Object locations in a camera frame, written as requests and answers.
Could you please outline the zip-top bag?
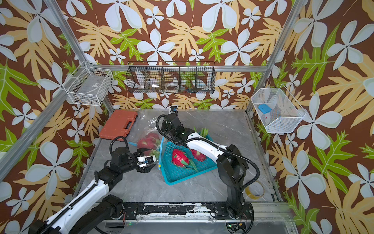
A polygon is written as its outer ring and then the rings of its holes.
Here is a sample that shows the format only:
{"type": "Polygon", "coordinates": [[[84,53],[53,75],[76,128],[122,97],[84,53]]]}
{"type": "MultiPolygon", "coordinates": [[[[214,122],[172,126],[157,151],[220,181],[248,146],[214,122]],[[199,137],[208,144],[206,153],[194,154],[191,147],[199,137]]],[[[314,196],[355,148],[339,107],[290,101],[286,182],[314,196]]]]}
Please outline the zip-top bag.
{"type": "Polygon", "coordinates": [[[162,153],[161,148],[166,143],[156,127],[156,121],[162,112],[143,110],[137,112],[137,114],[130,135],[127,137],[129,146],[134,149],[148,149],[148,151],[145,151],[145,155],[155,156],[158,161],[162,153]]]}

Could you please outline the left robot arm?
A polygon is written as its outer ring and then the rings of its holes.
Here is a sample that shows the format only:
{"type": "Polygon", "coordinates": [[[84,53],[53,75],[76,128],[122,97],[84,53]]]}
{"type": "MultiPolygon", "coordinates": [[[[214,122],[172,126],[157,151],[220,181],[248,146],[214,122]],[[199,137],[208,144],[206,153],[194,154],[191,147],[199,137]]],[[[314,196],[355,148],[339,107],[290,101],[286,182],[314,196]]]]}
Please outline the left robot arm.
{"type": "Polygon", "coordinates": [[[155,155],[146,155],[148,148],[130,152],[127,139],[114,138],[109,146],[111,158],[102,170],[94,172],[94,179],[77,197],[45,221],[37,220],[30,225],[30,234],[87,233],[104,219],[124,217],[123,200],[109,195],[122,180],[123,174],[136,170],[148,173],[156,165],[155,155]]]}

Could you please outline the dragon fruit bag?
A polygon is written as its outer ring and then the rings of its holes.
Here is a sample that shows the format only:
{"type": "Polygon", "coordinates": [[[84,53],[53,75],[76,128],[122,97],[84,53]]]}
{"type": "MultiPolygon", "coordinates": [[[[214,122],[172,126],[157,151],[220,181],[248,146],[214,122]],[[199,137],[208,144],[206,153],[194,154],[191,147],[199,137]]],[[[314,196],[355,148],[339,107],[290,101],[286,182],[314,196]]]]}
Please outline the dragon fruit bag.
{"type": "Polygon", "coordinates": [[[181,150],[174,149],[172,151],[172,163],[180,168],[198,171],[194,161],[187,157],[187,154],[181,150]]]}
{"type": "Polygon", "coordinates": [[[149,132],[149,133],[146,135],[146,138],[147,138],[147,139],[154,140],[154,141],[159,141],[159,140],[160,140],[160,136],[159,136],[159,134],[156,133],[156,132],[149,132]]]}
{"type": "Polygon", "coordinates": [[[147,138],[142,138],[137,143],[138,149],[144,149],[145,156],[155,155],[156,158],[159,158],[159,146],[160,141],[154,141],[147,138]]]}
{"type": "Polygon", "coordinates": [[[188,139],[197,138],[195,140],[190,141],[187,143],[188,148],[192,152],[192,155],[196,160],[199,162],[204,162],[207,159],[207,156],[205,154],[206,148],[208,147],[208,144],[204,141],[201,141],[201,136],[196,129],[194,129],[194,132],[189,135],[188,139]]]}

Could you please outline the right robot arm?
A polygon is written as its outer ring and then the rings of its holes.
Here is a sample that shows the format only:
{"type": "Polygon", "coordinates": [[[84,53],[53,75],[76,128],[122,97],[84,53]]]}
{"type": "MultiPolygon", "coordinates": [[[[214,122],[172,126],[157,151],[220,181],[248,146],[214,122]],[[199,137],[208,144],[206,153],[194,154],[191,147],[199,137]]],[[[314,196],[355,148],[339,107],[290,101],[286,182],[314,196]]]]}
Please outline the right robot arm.
{"type": "Polygon", "coordinates": [[[244,209],[243,192],[260,176],[257,164],[242,156],[235,145],[220,145],[201,136],[195,130],[184,127],[177,112],[160,115],[156,120],[156,128],[163,137],[175,145],[202,153],[217,164],[219,177],[228,189],[228,215],[232,218],[240,217],[244,209]]]}

